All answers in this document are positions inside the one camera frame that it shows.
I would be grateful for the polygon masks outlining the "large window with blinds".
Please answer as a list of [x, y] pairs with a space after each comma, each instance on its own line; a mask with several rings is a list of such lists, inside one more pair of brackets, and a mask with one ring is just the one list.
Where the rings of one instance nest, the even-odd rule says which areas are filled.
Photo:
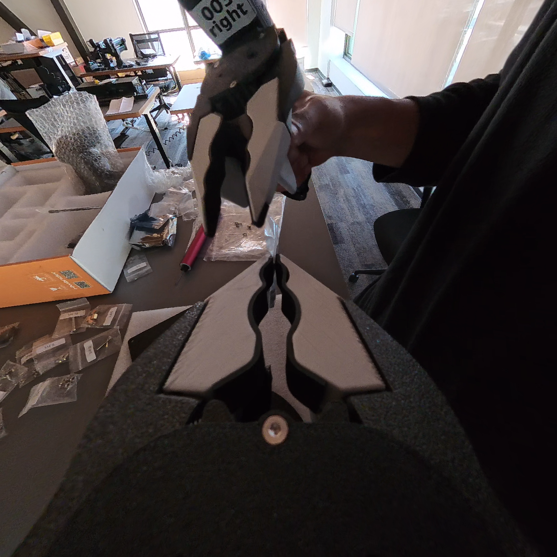
[[542, 1], [334, 1], [351, 63], [398, 97], [426, 95], [504, 66]]

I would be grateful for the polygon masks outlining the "bubble wrap roll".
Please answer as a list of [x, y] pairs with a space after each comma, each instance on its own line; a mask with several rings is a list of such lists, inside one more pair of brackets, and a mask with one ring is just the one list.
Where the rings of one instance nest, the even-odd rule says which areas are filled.
[[26, 111], [26, 115], [55, 157], [73, 168], [86, 194], [115, 188], [125, 166], [94, 95], [68, 93]]

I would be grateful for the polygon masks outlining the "small clear screw bag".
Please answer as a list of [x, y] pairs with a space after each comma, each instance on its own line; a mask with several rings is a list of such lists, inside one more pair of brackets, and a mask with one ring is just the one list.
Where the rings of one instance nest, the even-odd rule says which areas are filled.
[[[284, 197], [277, 197], [271, 203], [267, 217], [266, 223], [264, 227], [264, 234], [266, 240], [266, 248], [270, 256], [275, 258], [279, 240], [280, 240], [280, 233], [282, 227], [282, 220], [283, 220], [283, 212], [285, 207], [285, 200]], [[272, 272], [272, 279], [273, 282], [271, 287], [267, 292], [267, 300], [268, 300], [268, 308], [271, 309], [275, 306], [276, 294], [277, 294], [277, 286], [276, 286], [276, 272], [273, 270]]]

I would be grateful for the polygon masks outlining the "red electric screwdriver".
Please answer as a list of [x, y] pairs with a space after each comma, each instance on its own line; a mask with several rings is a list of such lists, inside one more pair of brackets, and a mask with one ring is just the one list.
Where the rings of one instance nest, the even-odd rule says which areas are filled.
[[195, 235], [192, 235], [190, 244], [188, 245], [185, 255], [180, 262], [180, 275], [175, 286], [178, 285], [182, 276], [191, 271], [200, 251], [205, 244], [206, 239], [207, 236], [205, 234], [204, 226], [200, 225]]

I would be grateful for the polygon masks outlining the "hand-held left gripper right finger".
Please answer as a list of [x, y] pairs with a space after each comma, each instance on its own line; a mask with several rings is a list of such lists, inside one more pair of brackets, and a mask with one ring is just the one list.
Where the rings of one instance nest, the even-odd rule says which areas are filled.
[[341, 298], [302, 268], [276, 257], [282, 312], [290, 322], [286, 379], [294, 395], [353, 395], [386, 386]]

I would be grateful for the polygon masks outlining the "white foam sheet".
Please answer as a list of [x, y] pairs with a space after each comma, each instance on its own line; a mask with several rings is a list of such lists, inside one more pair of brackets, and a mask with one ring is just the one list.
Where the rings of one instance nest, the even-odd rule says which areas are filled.
[[[277, 295], [274, 307], [268, 310], [260, 324], [263, 356], [266, 365], [270, 366], [272, 372], [272, 391], [286, 400], [304, 422], [311, 422], [311, 411], [297, 401], [289, 392], [286, 381], [286, 337], [290, 329], [290, 323], [282, 313], [281, 300], [282, 296]], [[176, 317], [178, 313], [187, 308], [188, 306], [182, 306], [132, 313], [111, 380], [107, 387], [107, 394], [131, 365], [128, 340], [171, 317]]]

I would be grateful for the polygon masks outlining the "dark green office chair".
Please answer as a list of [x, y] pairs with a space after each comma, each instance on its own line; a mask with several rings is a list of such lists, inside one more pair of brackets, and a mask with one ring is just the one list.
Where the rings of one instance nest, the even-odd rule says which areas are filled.
[[388, 212], [375, 220], [375, 239], [387, 265], [394, 259], [420, 212], [419, 208], [400, 209]]

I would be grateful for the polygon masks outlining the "large clear plastic bag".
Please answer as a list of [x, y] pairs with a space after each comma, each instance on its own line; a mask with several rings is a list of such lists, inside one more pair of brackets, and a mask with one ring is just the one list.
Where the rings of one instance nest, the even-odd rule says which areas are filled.
[[[277, 197], [284, 196], [277, 193], [274, 195], [273, 200]], [[241, 234], [234, 232], [233, 223], [235, 221], [252, 225], [254, 234], [243, 237]], [[261, 228], [256, 227], [252, 224], [249, 208], [242, 208], [228, 200], [223, 200], [220, 208], [217, 231], [207, 247], [204, 260], [254, 261], [263, 256], [270, 256], [266, 248], [264, 234], [265, 223]]]

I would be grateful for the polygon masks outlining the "light wooden table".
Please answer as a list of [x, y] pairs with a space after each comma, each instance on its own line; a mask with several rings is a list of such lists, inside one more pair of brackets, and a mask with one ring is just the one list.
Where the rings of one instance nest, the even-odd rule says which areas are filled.
[[171, 115], [190, 116], [196, 105], [202, 83], [183, 85], [170, 109]]
[[164, 101], [160, 94], [160, 88], [154, 87], [151, 94], [146, 99], [138, 99], [134, 97], [131, 99], [112, 100], [110, 105], [102, 107], [101, 111], [107, 122], [112, 120], [144, 117], [163, 162], [166, 167], [170, 169], [173, 165], [163, 147], [162, 138], [157, 128], [156, 121], [150, 114], [150, 110], [157, 100], [160, 100], [161, 102]]

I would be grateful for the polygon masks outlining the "silver antistatic bag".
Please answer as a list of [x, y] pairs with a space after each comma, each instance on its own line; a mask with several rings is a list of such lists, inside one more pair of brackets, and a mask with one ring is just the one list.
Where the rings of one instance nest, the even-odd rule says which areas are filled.
[[152, 217], [148, 211], [145, 211], [130, 220], [129, 244], [136, 249], [172, 247], [176, 232], [176, 215], [164, 214]]

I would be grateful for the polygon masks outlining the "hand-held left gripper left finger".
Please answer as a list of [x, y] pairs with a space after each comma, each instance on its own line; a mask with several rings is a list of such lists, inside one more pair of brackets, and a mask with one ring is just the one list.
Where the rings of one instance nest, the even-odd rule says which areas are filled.
[[268, 384], [259, 324], [273, 275], [274, 259], [261, 258], [207, 298], [164, 393], [250, 396]]

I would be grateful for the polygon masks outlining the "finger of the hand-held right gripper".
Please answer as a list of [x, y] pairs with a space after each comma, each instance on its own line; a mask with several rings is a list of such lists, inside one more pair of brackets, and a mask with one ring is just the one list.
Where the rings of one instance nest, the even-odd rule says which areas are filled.
[[279, 79], [262, 85], [247, 102], [247, 116], [253, 123], [247, 143], [249, 165], [245, 181], [249, 208], [255, 226], [264, 225], [278, 185], [296, 192], [294, 172], [288, 160], [290, 132], [277, 115]]
[[246, 146], [240, 128], [224, 121], [222, 115], [208, 114], [200, 119], [190, 162], [208, 237], [216, 233], [222, 199], [248, 206]]

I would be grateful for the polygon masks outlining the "person's dark clothing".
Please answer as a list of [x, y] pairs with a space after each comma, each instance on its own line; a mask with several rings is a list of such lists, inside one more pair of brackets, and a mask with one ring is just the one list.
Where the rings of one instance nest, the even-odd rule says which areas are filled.
[[556, 555], [556, 1], [496, 75], [412, 98], [379, 182], [436, 185], [359, 305], [428, 371], [494, 489]]

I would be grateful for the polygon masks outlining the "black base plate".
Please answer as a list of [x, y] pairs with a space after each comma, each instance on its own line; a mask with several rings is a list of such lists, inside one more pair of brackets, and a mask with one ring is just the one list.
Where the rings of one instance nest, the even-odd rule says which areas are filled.
[[[186, 312], [188, 306], [163, 308], [158, 310], [138, 311], [132, 313], [122, 348], [118, 356], [109, 388], [115, 385], [122, 372], [144, 352], [144, 350], [163, 334], [178, 318]], [[272, 390], [290, 404], [304, 422], [311, 422], [310, 410], [299, 403], [289, 392], [286, 383], [286, 349], [281, 348], [279, 340], [263, 342], [265, 362], [270, 366], [273, 384]]]

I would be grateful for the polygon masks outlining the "large grid window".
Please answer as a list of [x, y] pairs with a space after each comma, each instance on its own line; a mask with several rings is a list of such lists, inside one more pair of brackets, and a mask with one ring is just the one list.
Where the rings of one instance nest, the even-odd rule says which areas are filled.
[[144, 28], [159, 32], [165, 52], [180, 54], [180, 60], [187, 63], [203, 52], [212, 57], [220, 55], [220, 49], [178, 1], [135, 1], [135, 4]]

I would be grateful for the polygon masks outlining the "orange white cardboard box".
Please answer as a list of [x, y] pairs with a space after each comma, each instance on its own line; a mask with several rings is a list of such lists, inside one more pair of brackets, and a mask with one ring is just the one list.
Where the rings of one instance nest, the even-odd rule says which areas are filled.
[[118, 151], [115, 190], [83, 194], [57, 159], [1, 171], [1, 308], [112, 292], [127, 260], [130, 219], [154, 192], [142, 148]]

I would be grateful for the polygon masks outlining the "crumpled clear plastic wrap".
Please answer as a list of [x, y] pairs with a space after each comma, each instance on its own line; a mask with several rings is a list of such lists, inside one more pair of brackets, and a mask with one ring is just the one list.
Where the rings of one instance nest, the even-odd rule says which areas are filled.
[[147, 175], [150, 190], [159, 194], [164, 194], [171, 187], [178, 187], [192, 178], [193, 171], [189, 164], [170, 169], [150, 169]]

